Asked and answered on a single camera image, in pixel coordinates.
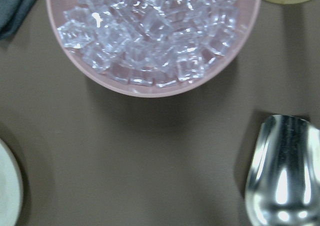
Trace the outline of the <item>pink bowl with ice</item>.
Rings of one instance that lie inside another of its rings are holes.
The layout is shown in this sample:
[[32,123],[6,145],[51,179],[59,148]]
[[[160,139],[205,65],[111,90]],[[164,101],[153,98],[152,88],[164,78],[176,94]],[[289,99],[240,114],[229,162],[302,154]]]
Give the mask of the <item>pink bowl with ice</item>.
[[86,76],[136,97],[186,92],[237,56],[260,0],[46,0],[56,39]]

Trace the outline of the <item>grey folded cloth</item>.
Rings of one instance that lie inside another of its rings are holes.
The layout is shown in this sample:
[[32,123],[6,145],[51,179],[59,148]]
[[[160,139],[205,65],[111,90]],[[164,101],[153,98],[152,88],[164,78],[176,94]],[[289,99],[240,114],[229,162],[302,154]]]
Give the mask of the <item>grey folded cloth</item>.
[[0,38],[17,32],[37,0],[0,0]]

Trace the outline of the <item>steel ice scoop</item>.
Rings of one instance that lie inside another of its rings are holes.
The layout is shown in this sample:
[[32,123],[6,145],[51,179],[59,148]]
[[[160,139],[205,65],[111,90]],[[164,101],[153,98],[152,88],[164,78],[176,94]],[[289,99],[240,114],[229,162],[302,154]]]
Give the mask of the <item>steel ice scoop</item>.
[[272,115],[261,125],[245,187],[252,225],[319,225],[320,134],[306,120]]

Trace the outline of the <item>white round plate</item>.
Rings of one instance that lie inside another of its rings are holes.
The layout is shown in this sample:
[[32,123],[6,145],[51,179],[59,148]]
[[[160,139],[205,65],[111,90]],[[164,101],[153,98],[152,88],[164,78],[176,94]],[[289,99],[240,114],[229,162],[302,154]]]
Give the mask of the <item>white round plate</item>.
[[16,225],[23,205],[23,181],[17,160],[9,147],[0,142],[0,224]]

